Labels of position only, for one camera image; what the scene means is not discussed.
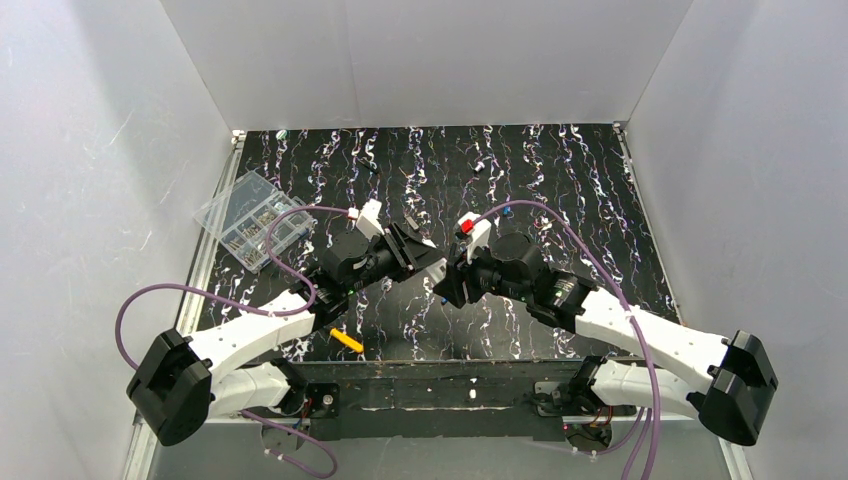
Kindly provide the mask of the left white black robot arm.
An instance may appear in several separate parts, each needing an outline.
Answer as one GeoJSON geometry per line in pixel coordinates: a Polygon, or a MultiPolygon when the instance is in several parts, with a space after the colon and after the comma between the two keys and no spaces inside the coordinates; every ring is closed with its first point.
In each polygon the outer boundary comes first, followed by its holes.
{"type": "Polygon", "coordinates": [[[257,358],[331,324],[369,285],[385,278],[402,282],[420,272],[439,282],[444,264],[430,241],[397,223],[371,237],[345,232],[305,280],[268,303],[270,314],[245,313],[190,336],[175,329],[157,336],[127,395],[164,446],[186,440],[209,418],[244,409],[306,413],[322,393],[290,362],[259,364],[257,358]]]}

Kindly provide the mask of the white remote control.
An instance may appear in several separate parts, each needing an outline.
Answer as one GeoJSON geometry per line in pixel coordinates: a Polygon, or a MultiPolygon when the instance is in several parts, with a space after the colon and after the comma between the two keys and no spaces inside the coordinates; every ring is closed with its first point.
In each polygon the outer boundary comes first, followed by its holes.
{"type": "Polygon", "coordinates": [[[424,272],[427,274],[433,287],[444,280],[447,270],[446,265],[447,260],[445,258],[440,258],[424,269],[424,272]]]}

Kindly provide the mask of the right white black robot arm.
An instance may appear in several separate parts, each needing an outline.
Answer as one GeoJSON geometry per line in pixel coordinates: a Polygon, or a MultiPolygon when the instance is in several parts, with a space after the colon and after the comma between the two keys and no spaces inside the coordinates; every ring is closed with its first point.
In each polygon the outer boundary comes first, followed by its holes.
{"type": "Polygon", "coordinates": [[[491,294],[523,303],[546,326],[634,354],[648,347],[643,365],[587,357],[568,382],[537,394],[546,414],[658,403],[729,442],[756,444],[779,385],[758,337],[739,330],[727,338],[624,308],[592,280],[550,266],[524,234],[505,235],[492,246],[454,245],[436,272],[434,293],[457,308],[491,294]]]}

